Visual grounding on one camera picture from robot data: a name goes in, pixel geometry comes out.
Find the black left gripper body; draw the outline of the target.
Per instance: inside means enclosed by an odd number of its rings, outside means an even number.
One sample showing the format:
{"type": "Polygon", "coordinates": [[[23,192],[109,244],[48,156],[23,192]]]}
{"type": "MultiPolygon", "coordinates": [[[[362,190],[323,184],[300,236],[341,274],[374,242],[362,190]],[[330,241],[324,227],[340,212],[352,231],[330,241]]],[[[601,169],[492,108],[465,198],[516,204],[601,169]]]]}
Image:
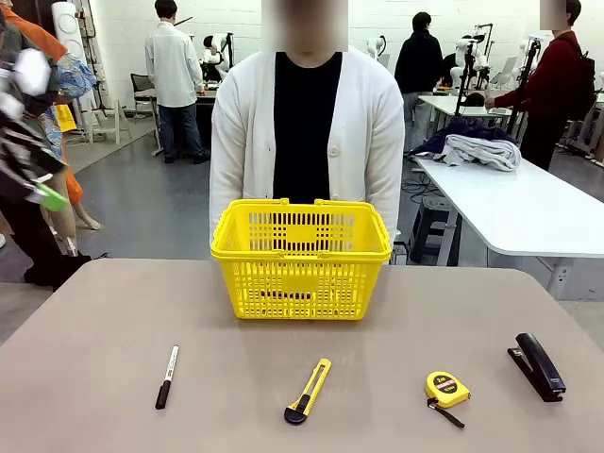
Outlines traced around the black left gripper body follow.
{"type": "Polygon", "coordinates": [[[33,190],[65,170],[45,138],[23,122],[1,124],[1,189],[33,190]]]}

